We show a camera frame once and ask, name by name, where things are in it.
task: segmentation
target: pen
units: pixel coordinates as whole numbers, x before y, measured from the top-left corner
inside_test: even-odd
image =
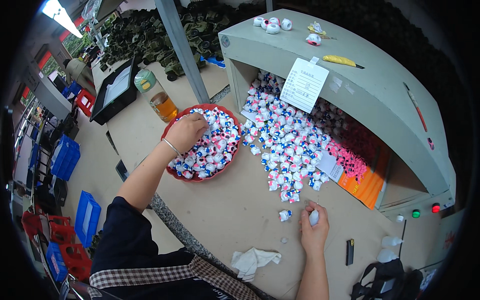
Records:
[[[421,115],[421,112],[420,112],[420,108],[419,108],[418,103],[417,103],[417,101],[415,100],[415,97],[413,96],[412,92],[411,92],[410,89],[408,88],[408,85],[407,85],[406,83],[403,83],[403,84],[404,84],[404,86],[407,88],[408,95],[410,96],[410,99],[412,100],[413,105],[415,106],[415,108],[417,109],[417,112],[419,113],[420,120],[421,120],[421,123],[423,124],[423,128],[425,129],[425,132],[427,132],[427,125],[425,125],[425,120],[423,119],[423,116]]]

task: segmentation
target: silver bangle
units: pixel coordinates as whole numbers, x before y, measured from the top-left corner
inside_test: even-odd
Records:
[[[173,150],[175,150],[175,152],[177,152],[177,154],[178,154],[180,157],[182,157],[182,155],[180,154],[180,152],[179,152],[174,146],[172,146],[172,144],[170,144],[170,142],[167,141],[166,138],[163,138],[163,141],[165,141]]]

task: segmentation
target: lighter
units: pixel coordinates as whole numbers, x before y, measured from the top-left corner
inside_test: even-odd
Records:
[[[353,239],[347,240],[347,265],[353,264]]]

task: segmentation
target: water bottle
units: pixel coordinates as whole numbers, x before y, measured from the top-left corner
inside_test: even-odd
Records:
[[[178,108],[152,71],[140,70],[134,79],[135,86],[142,93],[156,114],[166,123],[177,116]]]
[[[397,258],[398,258],[398,256],[396,256],[395,253],[393,253],[392,250],[382,249],[377,256],[377,261],[385,264],[385,263],[387,263],[389,261],[392,261],[394,259],[397,259]]]
[[[386,236],[382,239],[382,247],[386,246],[396,246],[398,244],[401,244],[403,240],[401,240],[399,237],[389,237]]]

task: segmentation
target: dark blue shirt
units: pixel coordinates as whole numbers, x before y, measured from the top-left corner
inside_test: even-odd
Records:
[[[95,252],[91,273],[110,269],[160,268],[189,264],[193,254],[185,248],[158,254],[152,240],[152,224],[122,197],[115,197],[107,208],[103,235]],[[218,288],[194,278],[128,287],[105,288],[122,299],[209,300],[219,299]],[[234,299],[223,292],[221,299]]]

